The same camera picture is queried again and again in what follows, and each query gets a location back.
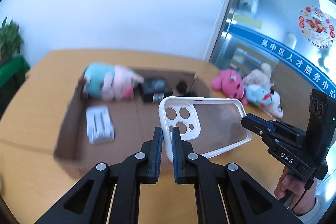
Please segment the right forearm white sleeve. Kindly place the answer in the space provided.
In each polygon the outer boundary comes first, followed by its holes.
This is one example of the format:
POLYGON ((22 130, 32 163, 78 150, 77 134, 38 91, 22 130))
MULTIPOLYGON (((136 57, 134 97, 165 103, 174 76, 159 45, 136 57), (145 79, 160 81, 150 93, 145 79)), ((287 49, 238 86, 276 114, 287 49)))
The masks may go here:
POLYGON ((330 205, 329 201, 324 196, 315 196, 315 205, 313 208, 303 215, 297 215, 297 218, 305 224, 317 224, 327 211, 327 206, 330 205))

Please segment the person right hand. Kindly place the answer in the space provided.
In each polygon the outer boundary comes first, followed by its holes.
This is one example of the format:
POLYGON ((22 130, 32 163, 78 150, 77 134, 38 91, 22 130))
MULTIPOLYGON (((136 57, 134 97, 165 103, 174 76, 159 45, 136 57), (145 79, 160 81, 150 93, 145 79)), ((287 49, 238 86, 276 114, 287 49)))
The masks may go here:
MULTIPOLYGON (((294 194, 293 201, 290 205, 292 208, 305 191, 305 184, 306 182, 301 181, 289 174, 289 169, 285 166, 274 190, 274 196, 279 200, 285 196, 286 190, 291 191, 294 194)), ((316 179, 314 179, 314 183, 311 188, 305 193, 301 201, 294 208, 294 214, 303 215, 313 208, 315 205, 316 186, 317 182, 316 179)))

